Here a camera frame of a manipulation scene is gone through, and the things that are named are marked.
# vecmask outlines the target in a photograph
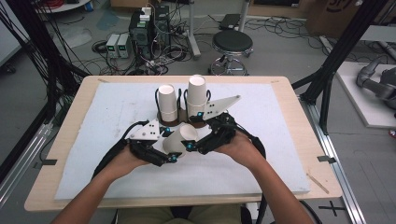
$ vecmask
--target stool seat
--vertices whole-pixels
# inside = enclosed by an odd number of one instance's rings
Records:
[[[213,36],[213,44],[225,51],[240,52],[251,49],[253,41],[248,35],[242,32],[226,30]]]

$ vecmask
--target black stool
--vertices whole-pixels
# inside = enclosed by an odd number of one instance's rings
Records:
[[[234,58],[239,55],[248,57],[253,52],[253,41],[248,35],[235,30],[222,31],[213,36],[212,47],[223,56],[210,64],[210,74],[248,76],[245,66]]]

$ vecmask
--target gray floor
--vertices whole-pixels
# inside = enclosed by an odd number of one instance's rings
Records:
[[[216,10],[197,8],[195,27],[209,20],[206,13],[216,14]],[[227,8],[222,13],[238,12],[238,5]],[[106,39],[112,32],[125,32],[129,25],[128,13],[114,13],[107,9],[97,9],[87,13],[83,9],[56,15],[57,21],[70,22],[84,17],[82,21],[71,23],[69,26],[81,26],[92,33],[92,40],[82,46],[74,48],[80,60],[91,60],[98,55],[91,51],[92,43]],[[218,21],[221,16],[214,15]],[[208,21],[202,29],[196,33],[214,34],[218,30],[217,25]],[[248,25],[246,33],[254,42],[255,52],[249,58],[241,58],[251,76],[285,76],[290,82],[297,81],[315,72],[326,59],[320,44],[313,38],[309,43],[307,38],[284,38],[270,33],[265,28],[252,30],[257,27]],[[167,75],[207,75],[207,67],[220,55],[213,50],[208,43],[210,35],[198,35],[197,41],[202,51],[202,57],[184,63],[172,63],[168,65]],[[360,43],[354,49],[354,55],[349,60],[356,59],[361,55],[375,58],[378,53],[373,53]],[[360,62],[367,62],[365,58],[359,58]],[[27,56],[20,52],[11,60],[17,68],[17,73],[10,75],[5,72],[0,74],[0,161],[3,161],[8,152],[15,146],[23,132],[33,121],[46,102],[45,85],[37,71],[30,63]],[[88,69],[93,74],[100,72],[96,64],[89,64]],[[396,168],[396,144],[395,139],[389,137],[388,130],[365,128],[358,113],[347,98],[345,91],[335,78],[332,87],[332,99],[329,112],[329,132],[332,142],[345,169],[346,176],[353,188],[355,196],[361,207],[367,223],[395,223],[396,222],[396,177],[393,171]],[[49,146],[43,151],[43,157],[49,150]],[[0,223],[46,223],[50,222],[56,213],[31,213],[23,208],[24,201],[32,187],[39,170],[31,168],[24,174],[18,186],[13,190],[5,205],[0,210]],[[344,207],[342,200],[333,199],[334,206]],[[313,200],[309,204],[315,209],[324,223],[348,223],[347,213],[338,210],[334,213],[330,209],[319,209],[320,206],[330,206],[329,200]],[[99,210],[92,223],[110,223],[114,210]],[[264,223],[271,222],[271,216],[267,216]]]

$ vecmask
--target white paper cup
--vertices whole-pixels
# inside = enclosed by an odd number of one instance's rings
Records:
[[[181,152],[179,157],[183,157],[186,153],[186,147],[181,143],[184,140],[197,140],[198,132],[190,124],[184,124],[174,131],[169,137],[163,139],[163,152],[166,154],[171,152]]]
[[[177,99],[175,88],[170,85],[161,85],[158,89],[159,107],[163,121],[171,122],[177,119]]]
[[[193,75],[189,80],[187,103],[190,105],[203,105],[206,98],[206,81],[201,75]]]
[[[198,112],[205,112],[205,106],[206,103],[203,105],[191,105],[189,103],[187,103],[187,111],[188,111],[188,116],[197,116]]]

